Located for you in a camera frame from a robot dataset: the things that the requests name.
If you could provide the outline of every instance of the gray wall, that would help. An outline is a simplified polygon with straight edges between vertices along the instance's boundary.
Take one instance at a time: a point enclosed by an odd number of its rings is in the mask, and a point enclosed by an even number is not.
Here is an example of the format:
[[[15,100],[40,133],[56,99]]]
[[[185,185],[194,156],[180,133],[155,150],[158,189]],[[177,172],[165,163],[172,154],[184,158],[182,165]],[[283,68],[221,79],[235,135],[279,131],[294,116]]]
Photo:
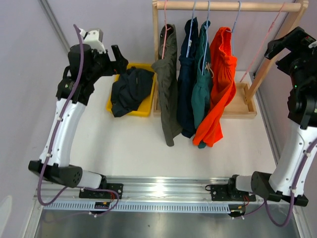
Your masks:
[[[292,0],[252,0],[253,2],[292,2]],[[84,29],[100,27],[104,31],[104,45],[110,50],[113,44],[119,45],[121,52],[130,62],[154,62],[152,0],[94,0],[89,4],[83,0],[49,0],[53,12],[71,45],[77,42],[72,33],[73,21]],[[164,11],[159,12],[159,30],[164,26]],[[208,30],[210,43],[222,26],[232,27],[237,12],[210,12],[211,26]],[[235,30],[235,55],[238,58],[237,70],[246,70],[258,51],[276,12],[242,12]],[[191,19],[191,11],[167,11],[168,23],[175,24],[178,49],[185,37],[184,26]],[[207,11],[195,11],[200,25],[207,18]],[[283,21],[282,13],[276,21],[269,38],[272,39]],[[253,69],[261,62],[259,57]]]
[[[19,238],[38,181],[28,163],[47,140],[68,61],[36,0],[2,0],[0,8],[0,204],[13,201],[2,237]]]
[[[317,38],[316,15],[317,1],[311,0],[309,7],[301,20],[300,26],[311,36]],[[274,136],[281,152],[289,132],[287,98],[292,88],[289,76],[272,67],[265,81],[260,87],[268,109],[270,123],[274,130]],[[305,195],[309,199],[308,206],[304,208],[306,218],[310,225],[313,237],[317,237],[316,213],[317,213],[317,159],[315,158],[308,178],[305,183]]]

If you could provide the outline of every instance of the pink hanger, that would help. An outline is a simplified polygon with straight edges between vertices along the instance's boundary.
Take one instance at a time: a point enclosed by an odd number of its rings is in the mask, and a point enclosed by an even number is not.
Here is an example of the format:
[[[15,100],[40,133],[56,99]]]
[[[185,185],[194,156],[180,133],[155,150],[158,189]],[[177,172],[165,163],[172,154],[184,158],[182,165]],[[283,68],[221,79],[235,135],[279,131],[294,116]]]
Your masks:
[[[168,1],[168,0],[165,0],[165,4],[164,4],[165,36],[164,36],[162,59],[164,58],[167,31],[170,29],[170,28],[167,28],[167,23],[166,23],[166,3],[167,3],[167,1]]]

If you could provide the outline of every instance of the wooden tray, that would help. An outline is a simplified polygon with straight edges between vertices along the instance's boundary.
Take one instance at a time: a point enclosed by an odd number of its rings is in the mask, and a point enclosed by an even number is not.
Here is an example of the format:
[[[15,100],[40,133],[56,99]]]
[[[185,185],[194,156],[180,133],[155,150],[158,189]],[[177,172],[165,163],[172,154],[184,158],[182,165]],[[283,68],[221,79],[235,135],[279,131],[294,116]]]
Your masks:
[[[254,99],[252,98],[248,104],[245,103],[246,93],[250,87],[249,83],[236,83],[236,86],[237,93],[231,103],[224,109],[222,118],[253,119],[257,115],[257,109],[254,104]],[[160,117],[157,83],[155,84],[153,103],[153,116]]]

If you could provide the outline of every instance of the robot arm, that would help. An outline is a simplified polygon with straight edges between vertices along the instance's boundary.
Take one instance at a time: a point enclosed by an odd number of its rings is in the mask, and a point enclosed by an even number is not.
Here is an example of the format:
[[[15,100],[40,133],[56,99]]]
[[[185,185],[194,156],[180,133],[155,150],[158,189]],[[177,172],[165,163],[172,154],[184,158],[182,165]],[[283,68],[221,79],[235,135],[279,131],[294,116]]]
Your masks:
[[[110,61],[108,52],[102,43],[103,33],[100,29],[92,29],[88,32],[81,29],[80,34],[84,38],[84,64],[78,87],[69,101],[63,117],[60,119],[61,109],[70,95],[78,76],[80,48],[79,45],[75,45],[70,48],[68,53],[69,66],[65,68],[63,79],[58,85],[56,112],[47,143],[40,155],[40,159],[38,161],[30,161],[29,170],[37,175],[40,174],[43,163],[48,156],[53,130],[57,121],[60,120],[50,153],[51,157],[44,172],[44,178],[67,187],[105,188],[105,176],[85,171],[81,167],[69,164],[70,150],[80,117],[88,104],[90,95],[94,91],[94,83],[101,76],[124,73],[128,61],[122,56],[117,45],[111,46],[116,61]]]
[[[269,60],[287,48],[291,52],[276,62],[290,75],[293,89],[288,98],[290,134],[273,174],[254,172],[252,176],[234,176],[231,184],[239,191],[252,192],[266,200],[306,206],[304,184],[317,153],[317,48],[316,40],[297,27],[281,39],[268,43]]]

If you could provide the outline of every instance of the yellow tray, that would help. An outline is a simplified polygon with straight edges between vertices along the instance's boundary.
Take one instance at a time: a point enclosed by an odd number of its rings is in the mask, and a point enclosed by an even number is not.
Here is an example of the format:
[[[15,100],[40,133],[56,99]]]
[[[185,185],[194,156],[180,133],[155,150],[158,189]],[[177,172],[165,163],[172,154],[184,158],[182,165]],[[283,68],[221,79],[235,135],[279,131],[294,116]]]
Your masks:
[[[136,68],[143,68],[146,69],[148,71],[154,72],[154,70],[151,68],[151,64],[147,64],[147,63],[130,63],[128,64],[127,68],[131,68],[131,67],[136,67]],[[117,75],[115,77],[114,81],[118,81],[119,79],[119,75]],[[153,84],[152,84],[152,90],[151,90],[151,94],[149,96],[147,96],[142,103],[140,104],[139,108],[137,111],[131,111],[130,113],[128,113],[127,115],[129,116],[138,116],[138,117],[148,117],[151,114],[151,109],[152,109],[152,101],[153,101],[153,95],[154,95],[154,87],[155,87],[155,82],[157,79],[157,74],[155,73],[153,76]],[[111,95],[109,96],[107,105],[106,105],[106,110],[111,112],[112,109],[112,103],[111,103]]]

